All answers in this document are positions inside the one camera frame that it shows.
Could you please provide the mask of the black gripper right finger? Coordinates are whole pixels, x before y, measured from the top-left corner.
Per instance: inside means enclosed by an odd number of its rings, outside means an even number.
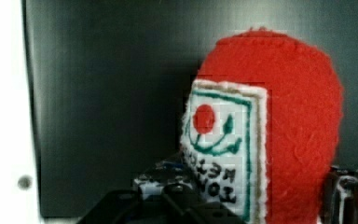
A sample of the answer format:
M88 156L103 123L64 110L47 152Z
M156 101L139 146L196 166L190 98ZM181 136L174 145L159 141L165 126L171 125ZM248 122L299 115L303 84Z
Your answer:
M322 224L358 224L358 169L331 167L320 218Z

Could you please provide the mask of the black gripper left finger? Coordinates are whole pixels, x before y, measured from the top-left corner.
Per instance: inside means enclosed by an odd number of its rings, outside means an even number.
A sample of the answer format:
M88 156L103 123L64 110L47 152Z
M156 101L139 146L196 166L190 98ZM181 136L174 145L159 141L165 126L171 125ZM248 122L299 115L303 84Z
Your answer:
M77 224L245 224L220 202L208 202L181 154L156 163L132 189L107 193Z

